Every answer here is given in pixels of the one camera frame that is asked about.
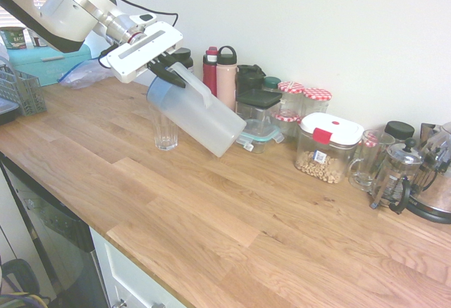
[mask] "turquoise container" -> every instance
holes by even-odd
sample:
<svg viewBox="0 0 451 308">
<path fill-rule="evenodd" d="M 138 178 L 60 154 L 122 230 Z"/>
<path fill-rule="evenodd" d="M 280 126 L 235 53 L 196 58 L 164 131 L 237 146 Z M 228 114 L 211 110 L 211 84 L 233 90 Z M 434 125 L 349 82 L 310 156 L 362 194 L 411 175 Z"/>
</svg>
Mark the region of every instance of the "turquoise container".
<svg viewBox="0 0 451 308">
<path fill-rule="evenodd" d="M 91 50 L 86 44 L 72 53 L 61 53 L 51 47 L 33 47 L 21 51 L 8 50 L 8 55 L 16 70 L 38 77 L 41 86 L 46 86 L 56 84 L 73 66 L 91 59 Z"/>
</svg>

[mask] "green lid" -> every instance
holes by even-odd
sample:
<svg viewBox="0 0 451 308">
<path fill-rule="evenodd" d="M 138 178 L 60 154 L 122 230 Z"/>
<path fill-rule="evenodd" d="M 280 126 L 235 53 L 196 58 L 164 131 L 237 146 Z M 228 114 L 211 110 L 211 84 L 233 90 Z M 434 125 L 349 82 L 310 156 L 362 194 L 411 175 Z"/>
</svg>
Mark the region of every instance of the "green lid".
<svg viewBox="0 0 451 308">
<path fill-rule="evenodd" d="M 237 101 L 260 109 L 268 109 L 278 104 L 281 97 L 282 93 L 250 90 L 237 96 Z"/>
<path fill-rule="evenodd" d="M 279 78 L 276 77 L 266 77 L 263 83 L 264 87 L 277 89 L 277 85 L 279 82 L 282 82 Z"/>
</svg>

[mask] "stainless steel dishwasher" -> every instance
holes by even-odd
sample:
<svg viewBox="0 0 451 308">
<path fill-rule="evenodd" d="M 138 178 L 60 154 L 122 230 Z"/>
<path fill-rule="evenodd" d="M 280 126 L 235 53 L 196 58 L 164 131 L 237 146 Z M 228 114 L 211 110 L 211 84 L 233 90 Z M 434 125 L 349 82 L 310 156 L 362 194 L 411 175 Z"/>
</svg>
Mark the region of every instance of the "stainless steel dishwasher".
<svg viewBox="0 0 451 308">
<path fill-rule="evenodd" d="M 29 218 L 32 238 L 42 246 L 38 250 L 60 307 L 107 308 L 106 291 L 101 277 L 89 226 L 45 190 L 10 159 L 1 161 L 11 191 Z"/>
</svg>

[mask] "gray basket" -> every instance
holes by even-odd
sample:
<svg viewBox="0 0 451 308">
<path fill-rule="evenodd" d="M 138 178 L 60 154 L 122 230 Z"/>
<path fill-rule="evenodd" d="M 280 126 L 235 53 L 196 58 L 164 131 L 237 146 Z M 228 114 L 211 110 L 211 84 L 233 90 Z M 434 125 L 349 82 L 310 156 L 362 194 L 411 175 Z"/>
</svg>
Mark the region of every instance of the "gray basket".
<svg viewBox="0 0 451 308">
<path fill-rule="evenodd" d="M 0 66 L 0 97 L 19 104 L 23 116 L 46 111 L 39 78 L 15 70 L 2 56 L 0 61 L 5 63 Z"/>
</svg>

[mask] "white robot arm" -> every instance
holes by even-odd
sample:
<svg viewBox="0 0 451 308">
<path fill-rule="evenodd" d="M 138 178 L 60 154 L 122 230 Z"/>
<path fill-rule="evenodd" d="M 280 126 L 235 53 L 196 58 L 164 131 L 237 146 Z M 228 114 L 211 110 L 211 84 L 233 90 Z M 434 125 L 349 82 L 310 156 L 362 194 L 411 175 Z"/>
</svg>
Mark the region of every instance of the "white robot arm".
<svg viewBox="0 0 451 308">
<path fill-rule="evenodd" d="M 183 79 L 164 69 L 183 36 L 168 23 L 156 21 L 155 14 L 129 16 L 119 10 L 116 0 L 47 0 L 41 8 L 33 1 L 0 0 L 0 6 L 62 52 L 77 51 L 93 30 L 115 47 L 104 60 L 121 82 L 150 69 L 185 86 Z"/>
</svg>

